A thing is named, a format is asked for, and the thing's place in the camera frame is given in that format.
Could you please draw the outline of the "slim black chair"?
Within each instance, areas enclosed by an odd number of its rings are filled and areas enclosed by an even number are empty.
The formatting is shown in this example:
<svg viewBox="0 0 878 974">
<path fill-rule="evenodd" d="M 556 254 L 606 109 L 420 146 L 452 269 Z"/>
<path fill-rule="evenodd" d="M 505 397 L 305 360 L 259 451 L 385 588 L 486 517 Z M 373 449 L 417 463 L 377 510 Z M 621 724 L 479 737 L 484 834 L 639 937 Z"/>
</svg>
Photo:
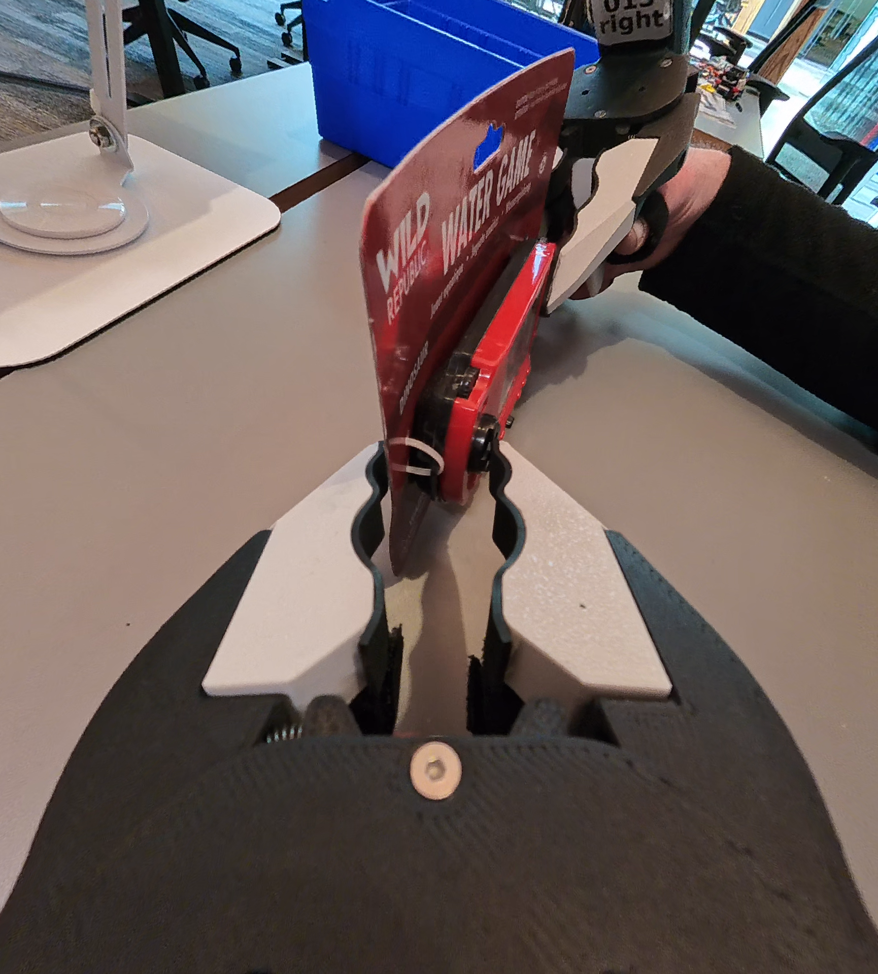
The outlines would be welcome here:
<svg viewBox="0 0 878 974">
<path fill-rule="evenodd" d="M 802 1 L 793 15 L 764 46 L 760 55 L 748 66 L 747 88 L 755 92 L 760 116 L 775 100 L 787 101 L 789 96 L 779 88 L 779 81 L 794 61 L 799 51 L 811 38 L 824 11 L 831 1 Z"/>
</svg>

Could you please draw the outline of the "red handheld toy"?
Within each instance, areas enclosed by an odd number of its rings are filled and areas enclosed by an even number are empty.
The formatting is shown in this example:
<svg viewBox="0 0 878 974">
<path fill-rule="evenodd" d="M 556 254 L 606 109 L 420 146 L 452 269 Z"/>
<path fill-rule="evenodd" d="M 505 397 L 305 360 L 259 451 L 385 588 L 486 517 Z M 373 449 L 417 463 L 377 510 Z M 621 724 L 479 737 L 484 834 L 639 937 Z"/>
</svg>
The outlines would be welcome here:
<svg viewBox="0 0 878 974">
<path fill-rule="evenodd" d="M 571 49 L 475 98 L 397 165 L 360 244 L 400 573 L 431 502 L 463 505 L 530 374 L 556 247 L 544 204 Z"/>
</svg>

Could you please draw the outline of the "black office chair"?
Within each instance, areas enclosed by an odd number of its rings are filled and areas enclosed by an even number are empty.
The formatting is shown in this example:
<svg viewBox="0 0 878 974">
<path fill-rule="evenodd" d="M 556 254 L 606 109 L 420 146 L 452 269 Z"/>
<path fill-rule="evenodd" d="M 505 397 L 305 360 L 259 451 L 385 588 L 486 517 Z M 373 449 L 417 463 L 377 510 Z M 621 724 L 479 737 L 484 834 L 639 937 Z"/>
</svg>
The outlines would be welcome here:
<svg viewBox="0 0 878 974">
<path fill-rule="evenodd" d="M 242 75 L 242 61 L 238 47 L 198 24 L 185 15 L 168 9 L 163 1 L 139 1 L 132 7 L 124 7 L 121 18 L 125 24 L 125 45 L 147 37 L 153 53 L 157 77 L 162 94 L 169 98 L 187 92 L 184 76 L 179 66 L 176 49 L 181 49 L 194 64 L 197 73 L 192 76 L 198 90 L 210 87 L 206 68 L 189 43 L 189 34 L 231 52 L 229 70 L 233 77 Z"/>
</svg>

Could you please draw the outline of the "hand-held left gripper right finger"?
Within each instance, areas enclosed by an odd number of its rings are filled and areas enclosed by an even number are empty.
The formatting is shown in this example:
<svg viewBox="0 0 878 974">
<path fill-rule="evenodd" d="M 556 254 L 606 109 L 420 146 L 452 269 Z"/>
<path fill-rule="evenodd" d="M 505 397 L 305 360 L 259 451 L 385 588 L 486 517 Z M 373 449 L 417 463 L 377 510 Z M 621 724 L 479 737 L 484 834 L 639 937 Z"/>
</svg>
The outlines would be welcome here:
<svg viewBox="0 0 878 974">
<path fill-rule="evenodd" d="M 597 699 L 664 701 L 672 682 L 603 524 L 508 445 L 489 486 L 493 580 L 483 652 L 469 664 L 467 728 L 507 735 L 525 703 L 576 718 Z"/>
</svg>

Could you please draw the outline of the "black mesh back chair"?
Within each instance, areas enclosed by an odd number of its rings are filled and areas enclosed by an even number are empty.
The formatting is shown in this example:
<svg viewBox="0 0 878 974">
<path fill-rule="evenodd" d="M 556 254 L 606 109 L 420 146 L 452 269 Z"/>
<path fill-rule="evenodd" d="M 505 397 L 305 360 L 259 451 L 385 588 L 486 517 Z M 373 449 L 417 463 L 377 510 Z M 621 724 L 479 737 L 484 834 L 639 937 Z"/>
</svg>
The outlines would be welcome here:
<svg viewBox="0 0 878 974">
<path fill-rule="evenodd" d="M 798 111 L 766 161 L 822 199 L 846 203 L 878 165 L 878 35 Z"/>
</svg>

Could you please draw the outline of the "wooden side table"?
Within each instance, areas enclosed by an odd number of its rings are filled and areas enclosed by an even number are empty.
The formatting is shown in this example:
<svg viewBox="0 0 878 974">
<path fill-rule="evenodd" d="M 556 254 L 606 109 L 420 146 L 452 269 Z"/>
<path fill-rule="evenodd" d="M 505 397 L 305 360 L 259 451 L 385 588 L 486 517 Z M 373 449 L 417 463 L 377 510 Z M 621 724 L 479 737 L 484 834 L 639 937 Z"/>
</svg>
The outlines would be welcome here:
<svg viewBox="0 0 878 974">
<path fill-rule="evenodd" d="M 739 146 L 762 159 L 760 99 L 750 85 L 750 74 L 721 58 L 697 60 L 693 67 L 700 104 L 691 143 L 723 150 Z"/>
</svg>

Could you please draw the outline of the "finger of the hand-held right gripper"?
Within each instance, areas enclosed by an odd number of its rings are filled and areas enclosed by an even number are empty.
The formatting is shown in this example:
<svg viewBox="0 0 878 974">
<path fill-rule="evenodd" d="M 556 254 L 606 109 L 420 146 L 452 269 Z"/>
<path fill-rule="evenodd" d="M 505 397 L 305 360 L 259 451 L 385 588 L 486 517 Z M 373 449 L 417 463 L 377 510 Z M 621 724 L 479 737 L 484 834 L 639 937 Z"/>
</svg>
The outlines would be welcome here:
<svg viewBox="0 0 878 974">
<path fill-rule="evenodd" d="M 633 138 L 603 152 L 593 169 L 596 186 L 578 211 L 576 227 L 557 253 L 545 312 L 551 314 L 595 272 L 631 228 L 637 185 L 657 138 Z"/>
<path fill-rule="evenodd" d="M 555 153 L 544 208 L 544 237 L 570 237 L 578 212 L 592 198 L 596 186 L 596 159 Z"/>
</svg>

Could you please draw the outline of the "person's right forearm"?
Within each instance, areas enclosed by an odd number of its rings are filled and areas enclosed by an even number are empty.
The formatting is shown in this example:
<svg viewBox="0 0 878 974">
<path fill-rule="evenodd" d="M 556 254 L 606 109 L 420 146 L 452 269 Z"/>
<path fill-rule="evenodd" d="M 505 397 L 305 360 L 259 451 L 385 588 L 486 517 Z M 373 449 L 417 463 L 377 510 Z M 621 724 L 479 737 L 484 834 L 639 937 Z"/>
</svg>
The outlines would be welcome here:
<svg viewBox="0 0 878 974">
<path fill-rule="evenodd" d="M 878 229 L 739 148 L 640 289 L 878 433 Z"/>
</svg>

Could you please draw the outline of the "blue plastic bin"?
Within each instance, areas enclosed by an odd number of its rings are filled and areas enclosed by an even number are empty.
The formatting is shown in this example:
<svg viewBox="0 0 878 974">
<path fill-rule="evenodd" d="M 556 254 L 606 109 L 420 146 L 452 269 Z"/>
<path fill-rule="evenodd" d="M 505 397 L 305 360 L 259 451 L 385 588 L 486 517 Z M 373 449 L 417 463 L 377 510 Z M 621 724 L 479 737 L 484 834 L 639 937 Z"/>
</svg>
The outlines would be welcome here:
<svg viewBox="0 0 878 974">
<path fill-rule="evenodd" d="M 599 57 L 588 36 L 498 1 L 305 1 L 324 140 L 396 165 L 476 96 L 547 55 Z"/>
</svg>

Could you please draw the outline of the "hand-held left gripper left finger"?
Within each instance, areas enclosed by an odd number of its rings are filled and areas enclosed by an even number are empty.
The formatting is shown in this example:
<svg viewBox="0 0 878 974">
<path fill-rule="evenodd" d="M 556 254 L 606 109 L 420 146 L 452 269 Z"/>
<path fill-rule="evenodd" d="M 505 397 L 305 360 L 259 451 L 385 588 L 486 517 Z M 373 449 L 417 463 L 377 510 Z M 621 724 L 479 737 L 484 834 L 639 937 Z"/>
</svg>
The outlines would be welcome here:
<svg viewBox="0 0 878 974">
<path fill-rule="evenodd" d="M 382 575 L 384 445 L 357 454 L 279 518 L 203 679 L 212 697 L 285 694 L 304 710 L 332 694 L 361 730 L 396 722 L 403 642 Z"/>
</svg>

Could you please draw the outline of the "person's right hand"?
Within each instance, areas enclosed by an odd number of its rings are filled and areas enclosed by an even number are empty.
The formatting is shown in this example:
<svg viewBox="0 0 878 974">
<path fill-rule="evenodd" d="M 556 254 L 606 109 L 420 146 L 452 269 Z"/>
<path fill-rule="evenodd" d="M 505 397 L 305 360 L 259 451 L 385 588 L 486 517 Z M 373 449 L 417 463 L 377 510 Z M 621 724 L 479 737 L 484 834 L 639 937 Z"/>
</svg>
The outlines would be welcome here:
<svg viewBox="0 0 878 974">
<path fill-rule="evenodd" d="M 652 193 L 651 199 L 663 199 L 668 213 L 658 246 L 645 259 L 638 256 L 640 250 L 648 246 L 650 237 L 650 226 L 642 216 L 638 216 L 614 251 L 630 259 L 624 264 L 613 264 L 611 261 L 603 263 L 600 270 L 592 274 L 571 298 L 581 300 L 593 297 L 608 288 L 619 275 L 647 271 L 668 259 L 714 201 L 730 163 L 730 156 L 723 151 L 691 148 L 676 176 Z"/>
</svg>

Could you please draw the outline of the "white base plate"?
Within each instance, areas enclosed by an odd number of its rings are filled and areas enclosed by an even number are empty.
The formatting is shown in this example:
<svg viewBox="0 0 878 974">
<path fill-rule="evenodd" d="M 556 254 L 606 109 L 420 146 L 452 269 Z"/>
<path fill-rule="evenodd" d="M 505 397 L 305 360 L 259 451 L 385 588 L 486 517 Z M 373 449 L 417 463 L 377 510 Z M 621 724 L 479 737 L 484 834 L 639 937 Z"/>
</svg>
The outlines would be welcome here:
<svg viewBox="0 0 878 974">
<path fill-rule="evenodd" d="M 37 237 L 0 210 L 0 368 L 52 359 L 273 230 L 262 197 L 146 140 L 129 136 L 133 170 L 84 133 L 0 153 L 0 202 L 52 190 L 123 203 L 109 233 Z"/>
</svg>

